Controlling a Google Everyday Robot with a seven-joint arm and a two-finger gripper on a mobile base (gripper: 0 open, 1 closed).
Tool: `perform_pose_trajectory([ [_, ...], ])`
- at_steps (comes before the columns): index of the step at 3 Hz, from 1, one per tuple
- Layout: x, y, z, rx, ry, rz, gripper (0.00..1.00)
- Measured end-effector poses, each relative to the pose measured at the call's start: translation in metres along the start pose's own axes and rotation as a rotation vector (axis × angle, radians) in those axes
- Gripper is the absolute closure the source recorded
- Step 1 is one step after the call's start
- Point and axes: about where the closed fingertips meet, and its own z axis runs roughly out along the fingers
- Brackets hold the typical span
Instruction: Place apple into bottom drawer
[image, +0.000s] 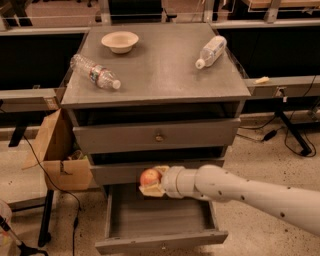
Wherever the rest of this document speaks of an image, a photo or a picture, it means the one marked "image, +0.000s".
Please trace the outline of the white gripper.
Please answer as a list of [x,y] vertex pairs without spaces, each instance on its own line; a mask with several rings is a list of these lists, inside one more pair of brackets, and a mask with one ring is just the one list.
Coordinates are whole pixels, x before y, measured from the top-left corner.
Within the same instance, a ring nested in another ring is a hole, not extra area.
[[183,170],[182,166],[155,166],[161,175],[161,186],[159,184],[153,184],[148,186],[140,186],[139,189],[144,196],[148,197],[163,197],[166,194],[170,198],[182,199],[183,196],[178,191],[178,176]]

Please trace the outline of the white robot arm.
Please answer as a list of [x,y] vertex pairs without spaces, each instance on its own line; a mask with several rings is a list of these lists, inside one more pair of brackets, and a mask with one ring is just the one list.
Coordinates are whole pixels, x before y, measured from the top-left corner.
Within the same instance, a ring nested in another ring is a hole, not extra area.
[[240,201],[309,233],[320,235],[320,192],[244,179],[216,166],[156,166],[140,175],[145,196]]

